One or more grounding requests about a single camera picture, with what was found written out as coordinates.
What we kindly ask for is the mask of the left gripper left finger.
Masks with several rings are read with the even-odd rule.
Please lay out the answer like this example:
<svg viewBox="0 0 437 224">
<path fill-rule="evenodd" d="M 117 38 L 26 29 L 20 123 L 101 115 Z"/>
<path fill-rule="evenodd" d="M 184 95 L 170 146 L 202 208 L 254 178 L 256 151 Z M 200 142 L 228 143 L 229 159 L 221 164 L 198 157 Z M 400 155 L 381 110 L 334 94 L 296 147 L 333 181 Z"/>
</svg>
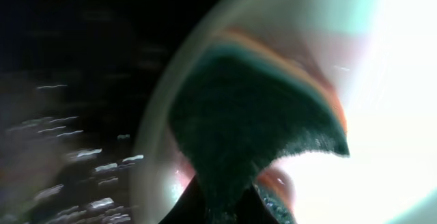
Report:
<svg viewBox="0 0 437 224">
<path fill-rule="evenodd" d="M 197 175 L 159 224 L 206 224 L 206 203 Z"/>
</svg>

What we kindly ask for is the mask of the green scrub sponge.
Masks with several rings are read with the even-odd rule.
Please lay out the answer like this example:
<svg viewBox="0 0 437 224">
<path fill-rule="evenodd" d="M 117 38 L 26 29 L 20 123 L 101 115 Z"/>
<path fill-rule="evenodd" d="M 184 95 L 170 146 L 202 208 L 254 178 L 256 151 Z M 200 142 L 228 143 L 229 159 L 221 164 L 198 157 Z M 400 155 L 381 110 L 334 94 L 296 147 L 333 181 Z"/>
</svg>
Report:
<svg viewBox="0 0 437 224">
<path fill-rule="evenodd" d="M 231 215 L 260 172 L 282 156 L 349 153 L 319 91 L 239 44 L 205 50 L 173 101 L 169 125 L 213 219 Z"/>
</svg>

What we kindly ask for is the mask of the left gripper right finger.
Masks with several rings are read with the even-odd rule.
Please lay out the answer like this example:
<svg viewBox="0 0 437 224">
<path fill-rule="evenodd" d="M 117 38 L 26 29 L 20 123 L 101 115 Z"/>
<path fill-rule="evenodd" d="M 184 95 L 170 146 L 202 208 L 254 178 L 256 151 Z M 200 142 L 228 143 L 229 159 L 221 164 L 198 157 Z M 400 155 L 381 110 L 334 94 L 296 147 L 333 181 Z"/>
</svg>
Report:
<svg viewBox="0 0 437 224">
<path fill-rule="evenodd" d="M 291 211 L 267 186 L 255 183 L 236 204 L 237 224 L 296 224 Z"/>
</svg>

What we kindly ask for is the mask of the light blue plate top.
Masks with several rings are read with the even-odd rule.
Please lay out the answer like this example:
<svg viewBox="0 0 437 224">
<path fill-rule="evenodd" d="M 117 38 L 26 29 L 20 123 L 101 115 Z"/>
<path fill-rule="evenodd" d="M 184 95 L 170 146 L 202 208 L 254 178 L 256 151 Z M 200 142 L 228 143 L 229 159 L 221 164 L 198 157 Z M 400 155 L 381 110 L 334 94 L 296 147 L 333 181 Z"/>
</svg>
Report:
<svg viewBox="0 0 437 224">
<path fill-rule="evenodd" d="M 141 119 L 135 223 L 159 223 L 196 175 L 169 112 L 199 57 L 220 43 L 315 88 L 346 133 L 348 155 L 282 156 L 248 189 L 273 190 L 296 223 L 436 222 L 436 0 L 218 0 L 169 60 Z"/>
</svg>

